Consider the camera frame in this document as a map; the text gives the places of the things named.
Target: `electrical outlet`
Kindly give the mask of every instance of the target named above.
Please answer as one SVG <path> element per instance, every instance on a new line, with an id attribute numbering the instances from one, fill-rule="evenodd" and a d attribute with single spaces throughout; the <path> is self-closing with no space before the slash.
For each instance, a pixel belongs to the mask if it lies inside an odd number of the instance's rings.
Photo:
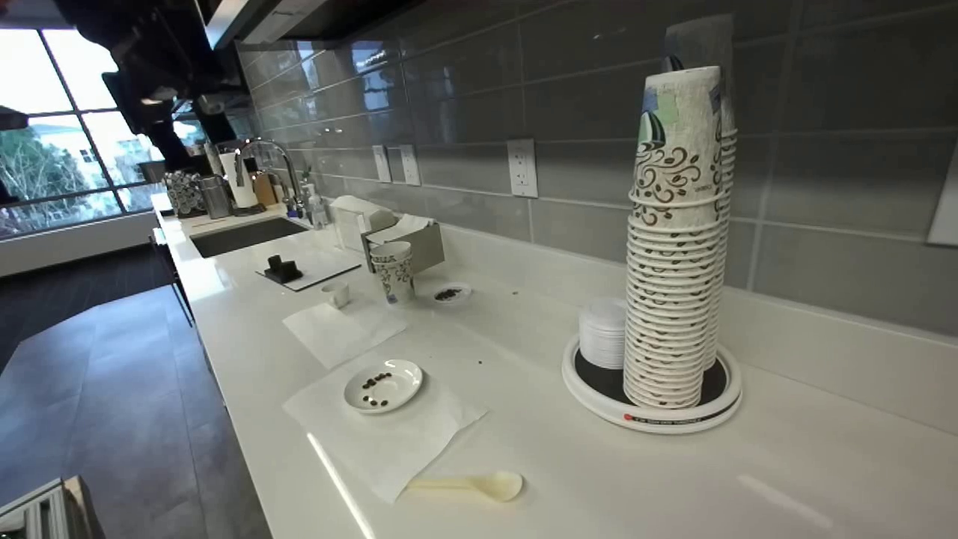
<path id="1" fill-rule="evenodd" d="M 536 141 L 531 138 L 510 140 L 506 148 L 509 151 L 509 179 L 513 195 L 537 199 Z"/>
<path id="2" fill-rule="evenodd" d="M 413 145 L 403 144 L 399 147 L 399 153 L 402 155 L 402 172 L 406 176 L 406 183 L 409 185 L 422 185 L 419 178 L 419 164 L 416 162 L 416 151 Z"/>
<path id="3" fill-rule="evenodd" d="M 393 181 L 393 175 L 389 172 L 389 158 L 386 157 L 386 147 L 377 144 L 373 146 L 373 160 L 376 161 L 376 172 L 379 175 L 379 181 L 390 183 Z"/>

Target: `white saucer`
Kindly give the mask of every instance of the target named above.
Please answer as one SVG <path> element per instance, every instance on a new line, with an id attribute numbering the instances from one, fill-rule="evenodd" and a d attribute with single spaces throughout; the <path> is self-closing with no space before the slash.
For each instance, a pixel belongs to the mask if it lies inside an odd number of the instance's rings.
<path id="1" fill-rule="evenodd" d="M 357 372 L 346 384 L 343 398 L 359 413 L 385 413 L 413 398 L 422 387 L 422 376 L 415 363 L 387 360 Z"/>

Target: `napkin holder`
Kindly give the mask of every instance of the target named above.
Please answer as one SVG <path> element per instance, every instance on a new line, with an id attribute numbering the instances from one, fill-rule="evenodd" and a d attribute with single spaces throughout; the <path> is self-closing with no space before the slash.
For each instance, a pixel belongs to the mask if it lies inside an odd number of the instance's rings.
<path id="1" fill-rule="evenodd" d="M 370 242 L 367 236 L 373 234 L 373 231 L 363 232 L 361 235 L 363 254 L 366 256 L 366 267 L 369 273 L 376 273 L 373 267 L 373 259 L 369 255 L 369 250 L 377 244 Z M 409 242 L 413 246 L 413 273 L 427 270 L 436 266 L 445 260 L 443 251 L 443 234 L 438 223 L 432 223 L 426 228 L 421 228 L 415 232 L 410 232 L 404 236 L 399 236 L 391 242 Z"/>

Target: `wall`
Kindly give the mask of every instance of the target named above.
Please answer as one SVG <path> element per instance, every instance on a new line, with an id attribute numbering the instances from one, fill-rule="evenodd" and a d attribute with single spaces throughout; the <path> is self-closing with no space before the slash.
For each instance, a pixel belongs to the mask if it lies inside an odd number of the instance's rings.
<path id="1" fill-rule="evenodd" d="M 334 50 L 240 58 L 263 136 L 294 149 L 324 196 L 623 261 L 661 37 L 730 11 L 726 281 L 958 335 L 958 250 L 924 245 L 958 137 L 955 3 L 433 0 Z M 536 140 L 539 199 L 510 195 L 505 141 L 522 136 Z M 410 143 L 422 187 L 402 184 L 396 146 Z M 374 144 L 391 148 L 397 183 L 375 181 Z"/>
<path id="2" fill-rule="evenodd" d="M 0 277 L 149 243 L 153 212 L 0 241 Z"/>

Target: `white countertop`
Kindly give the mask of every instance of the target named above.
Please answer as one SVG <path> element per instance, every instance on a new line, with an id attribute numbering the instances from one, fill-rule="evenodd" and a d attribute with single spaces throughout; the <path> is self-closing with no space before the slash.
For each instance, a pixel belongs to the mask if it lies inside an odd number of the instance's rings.
<path id="1" fill-rule="evenodd" d="M 575 306 L 447 264 L 417 275 L 418 291 L 466 281 L 469 303 L 401 310 L 408 329 L 377 350 L 490 410 L 429 474 L 512 470 L 526 489 L 510 504 L 417 491 L 386 504 L 282 409 L 327 373 L 282 322 L 319 303 L 320 287 L 294 293 L 254 274 L 275 252 L 334 248 L 333 234 L 209 259 L 189 239 L 282 214 L 160 218 L 275 539 L 931 538 L 958 529 L 958 437 L 747 365 L 744 402 L 717 429 L 666 437 L 613 426 L 561 379 Z M 365 267 L 338 278 L 381 296 Z M 322 444 L 324 433 L 312 434 Z"/>

